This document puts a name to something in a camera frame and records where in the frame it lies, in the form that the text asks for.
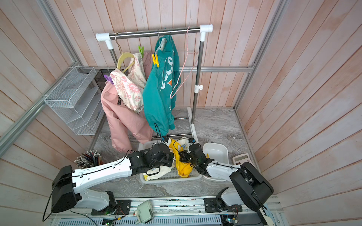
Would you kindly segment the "yellow clothespin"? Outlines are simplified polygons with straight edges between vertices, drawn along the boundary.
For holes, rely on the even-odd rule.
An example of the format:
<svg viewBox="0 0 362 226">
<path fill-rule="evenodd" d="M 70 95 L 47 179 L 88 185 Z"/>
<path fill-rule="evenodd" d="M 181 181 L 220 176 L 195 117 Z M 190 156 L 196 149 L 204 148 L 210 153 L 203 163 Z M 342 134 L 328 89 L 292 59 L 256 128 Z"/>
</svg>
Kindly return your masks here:
<svg viewBox="0 0 362 226">
<path fill-rule="evenodd" d="M 158 61 L 158 56 L 156 53 L 154 53 L 152 55 L 152 59 L 153 59 L 153 64 L 157 66 L 157 68 L 159 68 L 159 61 Z"/>
</svg>

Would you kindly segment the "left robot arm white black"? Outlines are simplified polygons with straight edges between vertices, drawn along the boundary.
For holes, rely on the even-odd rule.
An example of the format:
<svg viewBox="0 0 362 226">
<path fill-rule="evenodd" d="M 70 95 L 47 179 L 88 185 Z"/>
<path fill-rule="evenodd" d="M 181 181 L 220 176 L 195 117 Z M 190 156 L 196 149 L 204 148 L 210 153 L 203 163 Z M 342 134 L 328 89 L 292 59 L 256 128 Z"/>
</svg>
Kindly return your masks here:
<svg viewBox="0 0 362 226">
<path fill-rule="evenodd" d="M 114 195 L 110 191 L 97 192 L 90 188 L 118 178 L 127 178 L 156 172 L 162 166 L 172 167 L 174 154 L 165 144 L 156 144 L 152 148 L 128 150 L 125 157 L 111 163 L 86 169 L 63 167 L 52 183 L 49 198 L 52 213 L 60 213 L 76 208 L 92 208 L 100 212 L 113 212 L 116 208 Z"/>
</svg>

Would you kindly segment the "yellow jacket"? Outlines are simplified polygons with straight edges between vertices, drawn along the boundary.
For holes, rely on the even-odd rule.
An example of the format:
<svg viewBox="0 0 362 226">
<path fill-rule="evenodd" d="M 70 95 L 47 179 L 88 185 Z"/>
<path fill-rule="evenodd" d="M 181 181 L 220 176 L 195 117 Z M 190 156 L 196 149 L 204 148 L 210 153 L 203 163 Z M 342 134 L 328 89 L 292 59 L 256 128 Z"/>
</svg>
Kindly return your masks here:
<svg viewBox="0 0 362 226">
<path fill-rule="evenodd" d="M 168 146 L 174 154 L 175 166 L 178 175 L 182 178 L 188 178 L 193 168 L 188 161 L 188 158 L 185 158 L 184 156 L 185 154 L 187 154 L 187 151 L 185 151 L 183 145 L 175 139 L 170 139 L 169 143 L 170 144 Z"/>
</svg>

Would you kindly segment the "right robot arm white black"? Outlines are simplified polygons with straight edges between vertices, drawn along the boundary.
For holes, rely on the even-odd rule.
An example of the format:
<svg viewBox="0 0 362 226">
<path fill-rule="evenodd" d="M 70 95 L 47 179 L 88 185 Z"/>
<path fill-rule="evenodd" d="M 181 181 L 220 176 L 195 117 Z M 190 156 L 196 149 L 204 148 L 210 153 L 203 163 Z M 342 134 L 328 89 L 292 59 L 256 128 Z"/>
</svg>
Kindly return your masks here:
<svg viewBox="0 0 362 226">
<path fill-rule="evenodd" d="M 191 167 L 206 176 L 230 181 L 242 203 L 253 211 L 259 211 L 274 193 L 272 185 L 253 166 L 245 162 L 242 165 L 221 164 L 208 158 L 200 144 L 192 144 L 187 151 L 180 152 L 180 159 L 190 163 Z"/>
</svg>

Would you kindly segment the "pink wire hanger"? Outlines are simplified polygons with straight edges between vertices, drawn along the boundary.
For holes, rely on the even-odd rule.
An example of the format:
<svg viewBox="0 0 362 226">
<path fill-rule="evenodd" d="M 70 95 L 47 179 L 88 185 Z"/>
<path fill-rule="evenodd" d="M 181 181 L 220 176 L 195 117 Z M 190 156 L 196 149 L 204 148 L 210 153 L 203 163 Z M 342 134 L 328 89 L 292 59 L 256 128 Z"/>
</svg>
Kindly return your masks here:
<svg viewBox="0 0 362 226">
<path fill-rule="evenodd" d="M 198 52 L 189 52 L 189 43 L 188 43 L 189 30 L 190 30 L 190 26 L 188 26 L 187 30 L 186 30 L 186 35 L 185 35 L 186 36 L 186 38 L 185 38 L 186 53 L 185 53 L 184 63 L 180 70 L 180 75 L 182 73 L 184 73 L 184 69 L 185 69 L 185 65 L 187 63 L 188 56 L 198 54 Z M 170 93 L 170 99 L 173 99 L 176 96 L 176 94 L 179 92 L 180 88 L 184 85 L 185 81 L 188 79 L 189 75 L 186 77 L 186 79 L 183 82 L 180 81 L 180 76 L 179 76 L 177 83 L 175 84 L 175 87 L 173 88 L 173 90 Z"/>
</svg>

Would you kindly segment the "green sweatshirt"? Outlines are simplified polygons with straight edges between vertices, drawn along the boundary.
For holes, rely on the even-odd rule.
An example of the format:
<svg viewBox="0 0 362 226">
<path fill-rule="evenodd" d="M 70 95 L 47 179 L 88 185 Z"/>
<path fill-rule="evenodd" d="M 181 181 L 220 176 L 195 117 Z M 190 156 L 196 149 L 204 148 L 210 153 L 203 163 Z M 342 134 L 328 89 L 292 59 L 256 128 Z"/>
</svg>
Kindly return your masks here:
<svg viewBox="0 0 362 226">
<path fill-rule="evenodd" d="M 149 126 L 161 136 L 175 129 L 172 110 L 180 85 L 180 59 L 170 35 L 159 38 L 155 54 L 158 64 L 152 66 L 143 91 L 144 114 Z"/>
</svg>

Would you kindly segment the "dinosaur print cream garment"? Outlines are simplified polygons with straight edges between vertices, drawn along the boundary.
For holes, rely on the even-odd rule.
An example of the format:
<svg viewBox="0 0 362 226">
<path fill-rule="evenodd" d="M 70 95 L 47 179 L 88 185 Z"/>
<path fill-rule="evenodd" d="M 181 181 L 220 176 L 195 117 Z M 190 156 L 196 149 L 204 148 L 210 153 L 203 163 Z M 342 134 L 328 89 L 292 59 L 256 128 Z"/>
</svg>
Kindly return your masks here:
<svg viewBox="0 0 362 226">
<path fill-rule="evenodd" d="M 164 143 L 169 145 L 170 139 L 171 138 L 169 138 L 167 140 L 167 142 L 165 141 Z M 182 138 L 175 139 L 175 140 L 177 140 L 180 144 L 183 145 L 185 151 L 188 151 L 189 138 L 182 137 Z M 172 161 L 171 166 L 162 165 L 159 167 L 155 167 L 153 169 L 148 170 L 146 173 L 143 173 L 141 178 L 143 178 L 145 181 L 161 181 L 161 180 L 164 181 L 165 179 L 181 179 L 182 177 L 180 177 L 178 175 L 178 172 L 177 172 L 177 169 L 175 166 L 175 158 L 173 155 L 173 161 Z"/>
</svg>

